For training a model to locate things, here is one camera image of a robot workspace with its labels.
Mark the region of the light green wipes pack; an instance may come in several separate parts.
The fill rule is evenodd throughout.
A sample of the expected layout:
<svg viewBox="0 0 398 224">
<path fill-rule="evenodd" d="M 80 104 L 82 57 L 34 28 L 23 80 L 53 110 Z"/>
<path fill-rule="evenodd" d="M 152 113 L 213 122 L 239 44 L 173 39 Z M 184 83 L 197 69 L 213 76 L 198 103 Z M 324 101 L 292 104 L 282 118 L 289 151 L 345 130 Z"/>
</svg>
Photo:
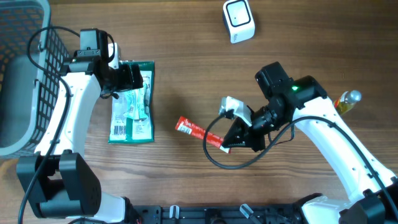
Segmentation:
<svg viewBox="0 0 398 224">
<path fill-rule="evenodd" d="M 124 113 L 125 117 L 134 121 L 143 121 L 149 117 L 146 113 L 145 93 L 145 88 L 125 92 L 124 96 L 127 100 L 127 110 Z"/>
</svg>

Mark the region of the green glove package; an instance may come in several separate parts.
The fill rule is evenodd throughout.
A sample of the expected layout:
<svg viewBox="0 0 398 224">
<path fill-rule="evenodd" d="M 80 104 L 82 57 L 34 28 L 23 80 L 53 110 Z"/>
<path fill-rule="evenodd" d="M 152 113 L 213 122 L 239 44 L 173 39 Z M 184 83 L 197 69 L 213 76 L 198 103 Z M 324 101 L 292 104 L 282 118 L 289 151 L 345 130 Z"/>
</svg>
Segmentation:
<svg viewBox="0 0 398 224">
<path fill-rule="evenodd" d="M 137 64 L 146 89 L 145 105 L 149 117 L 143 121 L 134 121 L 125 117 L 127 100 L 125 92 L 119 92 L 118 99 L 112 99 L 111 126 L 108 142 L 110 144 L 142 144 L 154 141 L 154 125 L 151 112 L 152 91 L 154 88 L 155 63 L 153 61 L 121 61 L 119 64 Z"/>
</svg>

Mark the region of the red stick sachet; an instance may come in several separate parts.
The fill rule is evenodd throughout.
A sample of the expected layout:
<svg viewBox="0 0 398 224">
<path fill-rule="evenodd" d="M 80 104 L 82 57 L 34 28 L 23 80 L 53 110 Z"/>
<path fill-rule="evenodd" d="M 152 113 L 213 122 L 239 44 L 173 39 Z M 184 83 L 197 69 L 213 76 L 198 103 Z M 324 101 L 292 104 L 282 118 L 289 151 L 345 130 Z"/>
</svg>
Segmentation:
<svg viewBox="0 0 398 224">
<path fill-rule="evenodd" d="M 197 124 L 193 123 L 192 121 L 190 121 L 189 119 L 187 119 L 184 116 L 181 116 L 176 124 L 175 129 L 177 131 L 180 131 L 182 133 L 188 134 L 190 136 L 193 136 L 197 139 L 204 139 L 204 135 L 205 135 L 205 129 L 203 129 L 202 127 L 198 126 Z M 222 143 L 223 143 L 224 139 L 209 132 L 207 137 L 206 137 L 206 142 L 211 144 L 212 146 L 217 147 L 218 149 L 222 150 L 223 152 L 230 154 L 231 153 L 231 149 L 228 147 L 223 147 Z"/>
</svg>

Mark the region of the yellow liquid bottle silver cap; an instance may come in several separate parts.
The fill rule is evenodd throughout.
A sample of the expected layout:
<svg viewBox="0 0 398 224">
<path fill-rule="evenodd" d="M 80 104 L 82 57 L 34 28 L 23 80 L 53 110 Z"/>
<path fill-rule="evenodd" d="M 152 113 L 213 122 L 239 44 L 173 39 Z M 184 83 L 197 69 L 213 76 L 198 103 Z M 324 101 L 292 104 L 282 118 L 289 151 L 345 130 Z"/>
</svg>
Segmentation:
<svg viewBox="0 0 398 224">
<path fill-rule="evenodd" d="M 339 115 L 343 115 L 353 109 L 361 99 L 362 94 L 358 90 L 346 91 L 333 102 L 333 106 Z"/>
</svg>

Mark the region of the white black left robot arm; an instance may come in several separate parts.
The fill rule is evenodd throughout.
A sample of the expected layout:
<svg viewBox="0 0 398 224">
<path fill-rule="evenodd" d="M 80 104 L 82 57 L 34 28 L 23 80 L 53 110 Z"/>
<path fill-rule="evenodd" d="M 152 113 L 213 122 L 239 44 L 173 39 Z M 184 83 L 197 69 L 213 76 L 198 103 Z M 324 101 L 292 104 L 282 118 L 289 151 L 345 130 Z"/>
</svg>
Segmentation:
<svg viewBox="0 0 398 224">
<path fill-rule="evenodd" d="M 78 36 L 80 48 L 55 74 L 60 88 L 44 136 L 33 155 L 17 163 L 25 192 L 21 207 L 30 206 L 38 218 L 69 218 L 72 223 L 141 223 L 128 198 L 102 191 L 83 156 L 96 101 L 142 88 L 139 67 L 119 64 L 107 32 L 83 29 Z"/>
</svg>

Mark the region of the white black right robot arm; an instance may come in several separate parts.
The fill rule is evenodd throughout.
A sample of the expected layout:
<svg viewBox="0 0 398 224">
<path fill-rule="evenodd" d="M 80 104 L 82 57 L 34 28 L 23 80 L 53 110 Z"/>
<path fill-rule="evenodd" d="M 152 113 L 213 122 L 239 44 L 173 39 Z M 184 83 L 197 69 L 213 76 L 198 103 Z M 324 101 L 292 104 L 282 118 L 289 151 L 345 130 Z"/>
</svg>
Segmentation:
<svg viewBox="0 0 398 224">
<path fill-rule="evenodd" d="M 396 223 L 397 176 L 382 165 L 342 120 L 326 91 L 311 76 L 290 78 L 275 62 L 256 73 L 268 104 L 253 111 L 230 96 L 220 115 L 232 119 L 223 147 L 249 147 L 263 156 L 265 136 L 301 130 L 322 153 L 345 188 L 348 200 L 314 195 L 299 207 L 307 223 Z"/>
</svg>

